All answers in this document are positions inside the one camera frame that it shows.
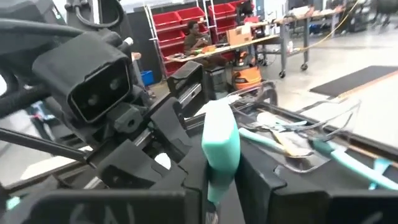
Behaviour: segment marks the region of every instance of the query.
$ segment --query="black floor mat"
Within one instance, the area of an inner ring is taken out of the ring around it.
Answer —
[[[310,92],[319,93],[326,96],[340,96],[355,88],[365,86],[375,82],[386,75],[398,74],[398,67],[393,66],[369,66],[357,72],[343,76],[336,80],[312,88]]]

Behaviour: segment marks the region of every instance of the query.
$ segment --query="black plastic casing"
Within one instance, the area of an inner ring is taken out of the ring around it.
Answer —
[[[52,0],[0,1],[0,18],[66,25]],[[23,84],[38,85],[40,80],[31,70],[33,61],[65,41],[65,37],[0,32],[0,67],[12,71]]]
[[[49,87],[64,113],[90,124],[131,92],[130,63],[126,54],[100,35],[86,32],[39,56],[32,71]],[[109,87],[115,80],[118,92]],[[94,106],[87,103],[93,95],[98,102]]]

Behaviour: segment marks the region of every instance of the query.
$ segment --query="caster wheel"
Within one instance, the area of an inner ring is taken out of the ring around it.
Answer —
[[[279,77],[285,78],[285,76],[286,76],[286,72],[285,71],[279,72]]]
[[[306,63],[301,65],[301,71],[306,71],[308,69],[308,65]]]

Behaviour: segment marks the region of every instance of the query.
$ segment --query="black cable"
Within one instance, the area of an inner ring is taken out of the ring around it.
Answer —
[[[83,30],[56,24],[24,21],[20,19],[0,19],[0,32],[17,34],[53,35],[60,37],[76,37]]]
[[[105,24],[95,24],[93,22],[88,21],[86,18],[84,18],[81,15],[80,9],[86,7],[86,5],[88,4],[86,0],[80,0],[80,4],[74,5],[73,7],[75,8],[77,18],[82,24],[94,29],[110,29],[119,26],[122,23],[124,17],[124,10],[122,5],[120,5],[119,0],[113,0],[113,2],[116,6],[116,13],[118,17],[113,22]]]

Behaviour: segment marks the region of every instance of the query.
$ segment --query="yellow cable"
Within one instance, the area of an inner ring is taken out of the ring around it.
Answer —
[[[348,11],[347,15],[341,20],[341,22],[340,22],[340,23],[339,23],[339,24],[338,24],[326,37],[324,37],[322,40],[319,40],[318,42],[316,42],[316,43],[314,43],[314,44],[312,44],[312,45],[309,45],[308,47],[301,47],[300,50],[308,50],[309,48],[314,47],[314,46],[316,46],[316,45],[322,43],[323,41],[327,40],[327,38],[329,38],[329,37],[332,35],[332,33],[334,33],[334,31],[336,31],[336,30],[344,23],[344,21],[348,18],[350,12],[352,12],[352,10],[354,10],[355,6],[356,6],[358,3],[359,3],[359,0],[356,0],[355,4],[354,4],[353,7]]]

